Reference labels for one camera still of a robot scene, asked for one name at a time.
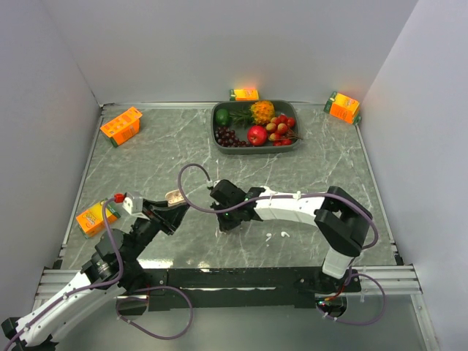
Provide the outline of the pink earbuds charging case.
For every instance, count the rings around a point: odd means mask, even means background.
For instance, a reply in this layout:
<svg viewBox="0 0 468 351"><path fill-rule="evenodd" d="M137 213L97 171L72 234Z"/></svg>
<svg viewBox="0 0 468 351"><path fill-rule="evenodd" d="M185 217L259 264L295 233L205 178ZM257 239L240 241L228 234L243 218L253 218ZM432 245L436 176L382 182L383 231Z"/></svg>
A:
<svg viewBox="0 0 468 351"><path fill-rule="evenodd" d="M167 201L168 207L173 207L173 206L180 205L186 202L181 192L178 189L172 190L166 193L165 200Z"/></svg>

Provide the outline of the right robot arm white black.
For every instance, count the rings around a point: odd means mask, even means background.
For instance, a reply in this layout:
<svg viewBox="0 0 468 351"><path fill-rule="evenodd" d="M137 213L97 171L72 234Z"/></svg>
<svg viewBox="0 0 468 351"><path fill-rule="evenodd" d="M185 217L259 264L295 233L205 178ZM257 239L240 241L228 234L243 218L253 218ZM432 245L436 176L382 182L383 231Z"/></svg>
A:
<svg viewBox="0 0 468 351"><path fill-rule="evenodd" d="M245 192L224 179L216 183L210 196L222 231L252 220L282 220L317 227L329 245L319 274L320 285L331 292L343 285L372 226L371 213L338 186L314 194L276 192L267 186Z"/></svg>

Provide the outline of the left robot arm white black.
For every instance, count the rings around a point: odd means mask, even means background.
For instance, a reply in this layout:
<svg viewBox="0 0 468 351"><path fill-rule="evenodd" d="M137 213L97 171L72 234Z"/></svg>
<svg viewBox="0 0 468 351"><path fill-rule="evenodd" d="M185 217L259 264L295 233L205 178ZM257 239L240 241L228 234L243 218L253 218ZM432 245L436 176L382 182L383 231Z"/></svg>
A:
<svg viewBox="0 0 468 351"><path fill-rule="evenodd" d="M113 229L104 219L105 237L81 270L51 299L24 317L11 317L1 328L7 350L54 350L56 345L82 320L107 301L124 293L143 289L145 271L138 257L154 237L172 235L189 209L188 204L169 205L124 194L114 195L102 205L120 203L136 217L129 233Z"/></svg>

